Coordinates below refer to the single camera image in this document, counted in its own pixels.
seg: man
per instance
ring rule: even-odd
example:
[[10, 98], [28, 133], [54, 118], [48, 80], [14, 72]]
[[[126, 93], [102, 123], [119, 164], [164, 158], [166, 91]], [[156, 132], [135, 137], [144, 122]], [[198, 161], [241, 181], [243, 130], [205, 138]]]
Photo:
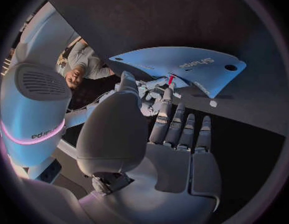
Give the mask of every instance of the man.
[[80, 85], [83, 78], [95, 80], [114, 75], [110, 68], [103, 67], [102, 61], [83, 39], [78, 41], [71, 50], [68, 65], [71, 70], [66, 73], [65, 79], [72, 90]]

